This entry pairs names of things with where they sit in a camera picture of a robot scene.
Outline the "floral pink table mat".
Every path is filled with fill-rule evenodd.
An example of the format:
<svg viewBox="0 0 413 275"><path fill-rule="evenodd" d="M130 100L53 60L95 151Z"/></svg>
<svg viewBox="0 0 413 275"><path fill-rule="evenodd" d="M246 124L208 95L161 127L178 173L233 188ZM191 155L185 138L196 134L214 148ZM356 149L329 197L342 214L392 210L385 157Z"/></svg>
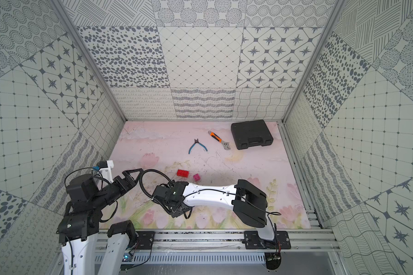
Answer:
<svg viewBox="0 0 413 275"><path fill-rule="evenodd" d="M114 162L114 176L142 168L145 191L135 187L103 211L108 229L112 224L131 220L138 229L243 229L244 223L230 210L195 207L189 219L172 218L149 195L167 178L177 179L177 170L189 171L188 182L199 174L203 186L228 186L245 179L267 195L271 220L280 229L311 227L278 126L267 124L272 145L238 150L228 122L140 122L124 125L108 159ZM229 143L225 150L208 134L214 132Z"/></svg>

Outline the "black plastic tool case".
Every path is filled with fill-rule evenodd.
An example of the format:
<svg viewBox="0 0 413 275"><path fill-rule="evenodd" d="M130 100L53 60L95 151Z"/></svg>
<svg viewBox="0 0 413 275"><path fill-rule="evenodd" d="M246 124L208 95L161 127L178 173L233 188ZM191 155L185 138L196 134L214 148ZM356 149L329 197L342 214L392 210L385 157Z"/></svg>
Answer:
<svg viewBox="0 0 413 275"><path fill-rule="evenodd" d="M274 141L264 120L232 123L231 133L238 150L256 146L270 146Z"/></svg>

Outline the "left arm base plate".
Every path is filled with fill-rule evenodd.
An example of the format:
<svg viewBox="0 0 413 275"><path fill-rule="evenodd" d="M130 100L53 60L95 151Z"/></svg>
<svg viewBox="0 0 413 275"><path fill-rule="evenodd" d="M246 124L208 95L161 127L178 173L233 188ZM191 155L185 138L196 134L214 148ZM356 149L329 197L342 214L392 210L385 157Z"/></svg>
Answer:
<svg viewBox="0 0 413 275"><path fill-rule="evenodd" d="M137 231L137 236L130 241L127 250L150 250L154 244L155 231Z"/></svg>

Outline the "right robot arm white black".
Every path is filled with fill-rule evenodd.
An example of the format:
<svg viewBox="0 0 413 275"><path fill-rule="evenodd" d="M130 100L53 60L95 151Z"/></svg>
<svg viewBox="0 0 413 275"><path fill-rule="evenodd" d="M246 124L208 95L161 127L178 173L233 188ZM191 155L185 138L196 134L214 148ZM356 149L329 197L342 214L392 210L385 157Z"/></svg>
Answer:
<svg viewBox="0 0 413 275"><path fill-rule="evenodd" d="M157 186L151 200L173 218L189 219L194 207L211 206L231 210L247 226L257 230L258 238L279 247L276 226L267 211L267 195L247 180L229 186L202 186L171 182Z"/></svg>

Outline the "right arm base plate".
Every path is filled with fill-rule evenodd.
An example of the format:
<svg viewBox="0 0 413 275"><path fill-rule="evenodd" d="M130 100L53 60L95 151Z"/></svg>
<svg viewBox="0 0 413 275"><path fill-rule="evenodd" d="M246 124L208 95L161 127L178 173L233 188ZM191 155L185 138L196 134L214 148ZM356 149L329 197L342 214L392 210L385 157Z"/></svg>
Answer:
<svg viewBox="0 0 413 275"><path fill-rule="evenodd" d="M276 238L272 241L261 239L257 231L244 231L244 240L242 243L245 245L247 250L266 250L266 249L277 249L278 247L283 249L291 249L290 238L288 232L277 231Z"/></svg>

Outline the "pink lego brick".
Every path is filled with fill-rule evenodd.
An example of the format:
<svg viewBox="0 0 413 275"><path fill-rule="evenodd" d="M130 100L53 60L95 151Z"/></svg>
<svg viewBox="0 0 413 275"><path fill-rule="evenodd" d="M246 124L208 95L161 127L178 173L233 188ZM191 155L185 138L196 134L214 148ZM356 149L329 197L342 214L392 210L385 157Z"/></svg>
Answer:
<svg viewBox="0 0 413 275"><path fill-rule="evenodd" d="M199 176L199 174L195 174L195 175L193 176L193 178L194 178L195 182L198 182L198 181L201 179L201 177Z"/></svg>

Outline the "red lego brick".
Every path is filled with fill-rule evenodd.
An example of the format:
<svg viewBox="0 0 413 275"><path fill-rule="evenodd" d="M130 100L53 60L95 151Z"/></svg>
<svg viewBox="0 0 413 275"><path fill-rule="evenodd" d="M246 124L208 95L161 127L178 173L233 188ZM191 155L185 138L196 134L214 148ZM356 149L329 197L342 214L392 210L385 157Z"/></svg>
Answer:
<svg viewBox="0 0 413 275"><path fill-rule="evenodd" d="M188 178L189 171L187 171L187 170L177 170L176 175L179 176L179 177Z"/></svg>

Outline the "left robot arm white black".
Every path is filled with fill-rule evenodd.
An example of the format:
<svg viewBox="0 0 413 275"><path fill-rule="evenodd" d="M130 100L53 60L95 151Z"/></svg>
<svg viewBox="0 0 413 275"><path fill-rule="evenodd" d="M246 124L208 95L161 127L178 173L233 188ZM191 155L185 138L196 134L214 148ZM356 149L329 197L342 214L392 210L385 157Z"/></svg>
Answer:
<svg viewBox="0 0 413 275"><path fill-rule="evenodd" d="M138 183L131 176L140 174L141 169L126 170L113 182L102 178L107 185L98 189L97 175L78 176L67 186L71 200L67 203L57 233L63 254L64 274L94 275L95 252L99 225L103 219L102 210L117 202ZM98 274L117 275L121 270L122 259L127 248L137 244L138 234L130 220L111 225L107 233L107 247Z"/></svg>

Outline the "aluminium rail frame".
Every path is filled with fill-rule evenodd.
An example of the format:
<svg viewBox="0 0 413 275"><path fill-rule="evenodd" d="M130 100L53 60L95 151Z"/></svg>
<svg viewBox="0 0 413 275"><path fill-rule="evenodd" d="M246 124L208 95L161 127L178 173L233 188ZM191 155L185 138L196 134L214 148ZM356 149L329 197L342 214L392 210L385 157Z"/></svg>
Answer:
<svg viewBox="0 0 413 275"><path fill-rule="evenodd" d="M249 230L169 230L155 229L155 252L239 252L247 250L242 243ZM340 252L340 246L330 229L282 229L288 232L291 249L281 252ZM277 249L253 250L275 252Z"/></svg>

